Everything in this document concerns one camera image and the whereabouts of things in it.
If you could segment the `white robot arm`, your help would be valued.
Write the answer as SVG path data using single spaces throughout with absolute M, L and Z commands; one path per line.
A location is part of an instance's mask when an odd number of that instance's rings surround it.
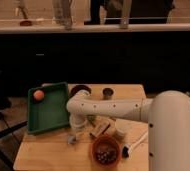
M 149 171 L 190 171 L 190 97 L 165 91 L 154 99 L 92 100 L 79 91 L 67 102 L 75 117 L 101 115 L 148 124 Z

